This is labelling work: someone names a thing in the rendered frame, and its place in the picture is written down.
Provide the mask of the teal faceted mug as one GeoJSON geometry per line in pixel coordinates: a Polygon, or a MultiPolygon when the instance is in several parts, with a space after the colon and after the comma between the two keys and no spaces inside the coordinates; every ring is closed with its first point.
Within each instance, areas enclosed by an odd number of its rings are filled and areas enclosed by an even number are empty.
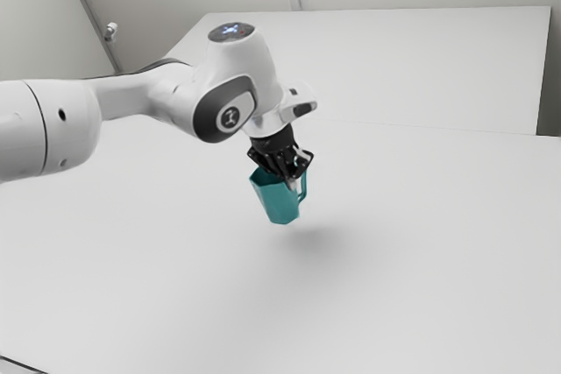
{"type": "Polygon", "coordinates": [[[253,171],[249,181],[271,223],[287,225],[300,217],[300,204],[308,192],[307,176],[303,194],[291,191],[284,179],[260,167],[253,171]]]}

